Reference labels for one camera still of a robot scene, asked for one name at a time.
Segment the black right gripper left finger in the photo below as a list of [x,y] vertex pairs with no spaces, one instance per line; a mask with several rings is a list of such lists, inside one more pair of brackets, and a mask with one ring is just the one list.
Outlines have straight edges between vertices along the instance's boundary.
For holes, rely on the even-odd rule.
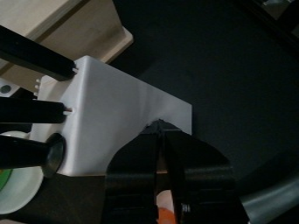
[[157,224],[157,148],[157,131],[145,128],[116,152],[107,167],[100,224]]

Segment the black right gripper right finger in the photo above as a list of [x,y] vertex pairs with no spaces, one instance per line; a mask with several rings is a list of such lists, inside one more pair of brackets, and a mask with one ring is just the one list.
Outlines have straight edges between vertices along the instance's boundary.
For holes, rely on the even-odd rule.
[[173,124],[156,122],[157,171],[168,176],[177,224],[248,224],[234,168],[210,144]]

